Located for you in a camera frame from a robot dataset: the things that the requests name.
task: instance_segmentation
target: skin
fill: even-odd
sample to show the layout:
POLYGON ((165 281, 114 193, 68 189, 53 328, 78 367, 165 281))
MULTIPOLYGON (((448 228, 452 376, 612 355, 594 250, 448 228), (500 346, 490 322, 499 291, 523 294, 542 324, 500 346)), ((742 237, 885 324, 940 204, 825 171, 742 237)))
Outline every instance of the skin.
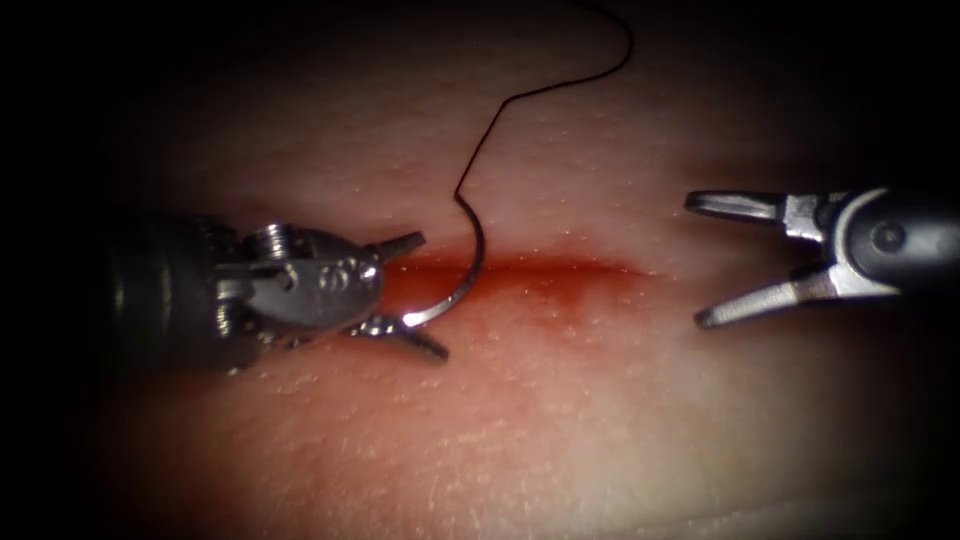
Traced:
MULTIPOLYGON (((75 421, 92 506, 210 538, 742 538, 885 531, 924 504, 946 419, 915 361, 935 347, 904 337, 919 322, 886 304, 691 320, 813 252, 684 194, 868 185, 859 119, 732 27, 612 7, 638 36, 627 67, 511 105, 468 178, 489 265, 428 326, 448 365, 331 336, 114 389, 75 421)), ((142 181, 111 196, 358 243, 422 230, 391 275, 449 282, 472 253, 451 190, 500 102, 624 45, 548 2, 326 15, 126 105, 103 140, 142 181)))

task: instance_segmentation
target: black suture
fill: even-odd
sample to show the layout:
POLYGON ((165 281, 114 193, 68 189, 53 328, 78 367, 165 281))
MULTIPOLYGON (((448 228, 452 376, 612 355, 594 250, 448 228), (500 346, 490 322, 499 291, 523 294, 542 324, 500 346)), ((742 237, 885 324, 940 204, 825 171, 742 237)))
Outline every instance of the black suture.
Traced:
POLYGON ((608 75, 612 75, 612 74, 616 73, 617 71, 620 71, 620 69, 623 68, 623 66, 625 66, 625 65, 627 64, 627 62, 630 60, 630 56, 633 54, 633 31, 630 30, 630 26, 626 23, 626 21, 624 21, 623 19, 621 19, 620 17, 618 17, 616 14, 614 14, 614 13, 612 13, 612 12, 610 12, 610 11, 607 11, 606 9, 604 9, 604 8, 602 8, 602 7, 595 6, 595 5, 590 4, 590 3, 587 3, 587 2, 579 2, 579 1, 577 1, 577 0, 564 0, 564 1, 566 1, 567 3, 573 4, 573 5, 575 5, 575 6, 579 6, 579 7, 583 8, 583 9, 588 10, 588 11, 593 11, 593 12, 595 12, 595 13, 598 13, 598 14, 602 15, 603 17, 605 17, 606 19, 611 20, 611 21, 613 21, 615 24, 617 24, 618 26, 620 26, 620 27, 623 29, 623 31, 624 31, 624 33, 626 34, 626 36, 627 36, 627 47, 626 47, 626 50, 625 50, 624 53, 623 53, 623 58, 621 58, 620 61, 617 62, 617 64, 614 65, 613 67, 611 67, 611 68, 609 68, 609 69, 607 69, 607 70, 605 70, 605 71, 602 71, 602 72, 600 72, 600 73, 597 73, 597 74, 594 74, 594 75, 590 75, 590 76, 587 76, 587 77, 582 77, 582 78, 579 78, 579 79, 571 79, 571 80, 568 80, 568 81, 561 81, 561 82, 558 82, 558 83, 553 83, 553 84, 544 86, 544 87, 542 87, 542 88, 537 88, 537 89, 535 89, 535 90, 528 90, 528 91, 526 91, 526 92, 522 92, 522 93, 519 93, 519 94, 514 94, 514 95, 508 97, 507 99, 505 99, 505 100, 503 101, 503 103, 500 104, 500 108, 497 109, 497 113, 494 114, 494 115, 493 115, 493 119, 490 120, 490 125, 487 126, 487 130, 483 133, 483 137, 480 137, 480 142, 477 143, 477 147, 474 149, 473 155, 470 156, 470 161, 467 162, 467 166, 466 166, 466 168, 463 170, 463 175, 460 176, 460 181, 457 183, 456 189, 453 190, 453 197, 454 197, 454 199, 460 204, 460 206, 464 207, 464 210, 465 210, 465 211, 467 212, 467 214, 470 216, 471 221, 475 221, 475 225, 477 225, 477 226, 479 225, 479 222, 476 220, 476 215, 473 213, 473 210, 470 208, 470 206, 467 204, 467 202, 466 202, 466 201, 463 199, 463 197, 460 195, 460 188, 463 186, 463 182, 464 182, 464 180, 466 180, 467 174, 469 174, 469 172, 470 172, 470 168, 473 167, 473 162, 476 161, 476 159, 477 159, 477 154, 480 153, 480 148, 483 147, 483 143, 487 140, 487 137, 490 135, 490 132, 493 131, 493 126, 496 125, 497 119, 500 118, 500 113, 503 112, 503 110, 507 107, 507 105, 513 103, 514 101, 516 101, 516 100, 518 100, 518 99, 523 99, 523 98, 526 98, 526 97, 535 96, 535 95, 537 95, 537 94, 542 94, 542 93, 544 93, 544 92, 549 92, 549 91, 551 91, 551 90, 557 90, 557 89, 565 88, 565 87, 568 87, 568 86, 574 86, 574 85, 577 85, 577 84, 588 83, 588 82, 591 82, 591 81, 595 81, 595 80, 597 80, 597 79, 602 79, 603 77, 606 77, 606 76, 608 76, 608 75))

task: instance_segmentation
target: metal jaw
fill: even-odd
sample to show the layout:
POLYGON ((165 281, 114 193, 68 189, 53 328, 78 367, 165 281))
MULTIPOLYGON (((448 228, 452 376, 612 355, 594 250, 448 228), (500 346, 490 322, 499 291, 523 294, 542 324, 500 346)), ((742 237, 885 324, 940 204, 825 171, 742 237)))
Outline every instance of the metal jaw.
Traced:
POLYGON ((228 306, 225 330, 240 313, 249 331, 269 348, 296 347, 317 334, 398 338, 445 360, 447 350, 399 318, 374 313, 383 296, 387 261, 426 242, 414 232, 360 247, 333 234, 273 224, 249 235, 249 259, 217 266, 218 298, 228 306))
POLYGON ((846 241, 851 221, 864 206, 886 193, 879 188, 851 195, 778 195, 734 191, 700 191, 687 196, 691 212, 724 219, 776 224, 789 238, 824 247, 824 265, 795 279, 721 302, 697 313, 701 328, 717 328, 813 302, 900 294, 896 287, 871 279, 851 260, 846 241))

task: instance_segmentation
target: curved needle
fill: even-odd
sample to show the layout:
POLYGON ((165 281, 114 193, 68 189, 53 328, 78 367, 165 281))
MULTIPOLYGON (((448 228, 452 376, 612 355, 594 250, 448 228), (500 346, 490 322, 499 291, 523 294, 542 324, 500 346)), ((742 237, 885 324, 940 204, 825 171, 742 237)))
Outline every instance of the curved needle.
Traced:
POLYGON ((453 199, 457 201, 457 204, 459 204, 461 208, 463 208, 463 211, 466 212, 467 217, 470 218, 470 223, 473 225, 473 235, 476 239, 473 263, 470 264, 470 268, 467 270, 467 276, 446 298, 437 302, 435 305, 428 307, 427 309, 407 313, 402 317, 403 324, 407 325, 409 328, 420 326, 427 321, 433 320, 448 309, 455 306, 457 302, 459 302, 460 299, 467 294, 467 291, 470 290, 470 287, 473 286, 473 282, 477 280, 477 276, 480 275, 480 270, 483 267, 483 256, 487 250, 486 241, 483 238, 483 227, 480 225, 480 220, 477 218, 477 214, 474 213, 473 208, 470 208, 470 205, 467 204, 467 201, 463 198, 463 196, 460 195, 461 185, 463 185, 462 179, 460 180, 460 184, 457 185, 456 191, 453 193, 453 199))

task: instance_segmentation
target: blood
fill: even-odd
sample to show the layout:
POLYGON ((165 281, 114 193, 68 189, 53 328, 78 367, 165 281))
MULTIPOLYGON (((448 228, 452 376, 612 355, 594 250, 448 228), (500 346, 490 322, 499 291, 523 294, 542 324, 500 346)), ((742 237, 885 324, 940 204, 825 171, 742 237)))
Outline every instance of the blood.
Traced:
MULTIPOLYGON (((386 268, 384 298, 378 311, 400 314, 433 305, 450 294, 466 274, 467 262, 461 257, 433 253, 429 257, 411 256, 386 268)), ((634 300, 643 290, 663 276, 654 275, 626 263, 597 261, 577 256, 512 253, 486 260, 473 287, 449 314, 469 311, 483 304, 495 308, 505 291, 512 292, 517 304, 549 306, 550 309, 525 309, 528 322, 542 329, 559 330, 583 323, 589 304, 609 310, 635 312, 634 300)))

